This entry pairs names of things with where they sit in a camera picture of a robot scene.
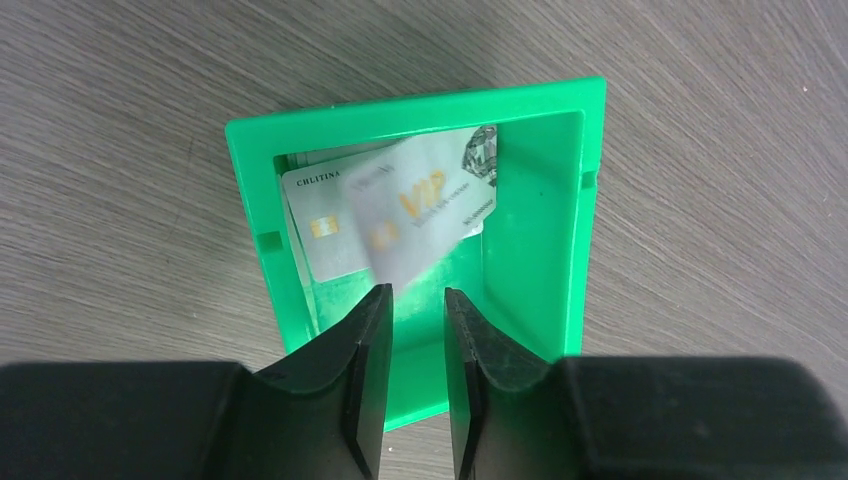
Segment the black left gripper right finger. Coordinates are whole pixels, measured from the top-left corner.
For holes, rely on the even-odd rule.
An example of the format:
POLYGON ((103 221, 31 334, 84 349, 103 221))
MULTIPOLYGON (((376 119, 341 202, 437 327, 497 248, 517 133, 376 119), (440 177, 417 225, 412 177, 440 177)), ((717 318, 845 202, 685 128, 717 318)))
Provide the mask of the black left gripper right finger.
POLYGON ((459 479, 843 479, 847 423, 798 362, 566 356, 548 362, 445 292, 459 479))

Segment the white VIP credit card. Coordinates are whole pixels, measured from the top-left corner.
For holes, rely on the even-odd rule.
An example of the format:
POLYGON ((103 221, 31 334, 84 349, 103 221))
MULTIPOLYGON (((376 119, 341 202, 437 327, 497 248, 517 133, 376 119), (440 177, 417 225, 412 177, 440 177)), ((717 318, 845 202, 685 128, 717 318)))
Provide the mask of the white VIP credit card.
POLYGON ((494 125, 410 136, 368 152, 342 183, 377 284, 404 289, 496 207, 494 125))

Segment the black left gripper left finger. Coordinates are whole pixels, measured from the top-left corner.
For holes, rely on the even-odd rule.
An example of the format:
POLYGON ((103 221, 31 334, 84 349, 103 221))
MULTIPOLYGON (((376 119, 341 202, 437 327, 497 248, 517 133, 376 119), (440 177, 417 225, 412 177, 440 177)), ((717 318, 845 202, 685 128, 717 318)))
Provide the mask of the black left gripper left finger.
POLYGON ((1 369, 5 479, 374 479, 393 291, 252 372, 228 361, 1 369))

